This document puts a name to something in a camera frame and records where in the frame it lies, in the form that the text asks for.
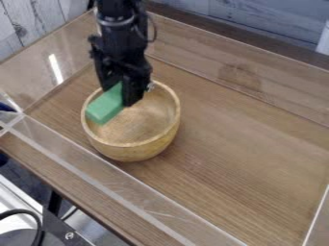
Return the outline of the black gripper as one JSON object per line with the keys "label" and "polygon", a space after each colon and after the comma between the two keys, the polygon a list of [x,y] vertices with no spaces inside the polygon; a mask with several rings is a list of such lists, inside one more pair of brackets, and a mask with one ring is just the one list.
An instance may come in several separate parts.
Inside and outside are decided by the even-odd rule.
{"label": "black gripper", "polygon": [[88,42],[100,87],[108,91],[122,80],[123,106],[131,107],[143,99],[150,83],[148,19],[98,17],[96,24],[99,34]]}

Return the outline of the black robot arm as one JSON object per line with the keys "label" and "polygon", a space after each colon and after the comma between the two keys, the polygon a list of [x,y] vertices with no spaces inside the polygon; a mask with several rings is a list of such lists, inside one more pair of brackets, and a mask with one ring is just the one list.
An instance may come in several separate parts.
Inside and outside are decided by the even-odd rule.
{"label": "black robot arm", "polygon": [[148,13],[142,0],[96,0],[98,35],[88,37],[100,86],[108,91],[122,84],[122,102],[131,107],[148,89],[151,65],[146,58]]}

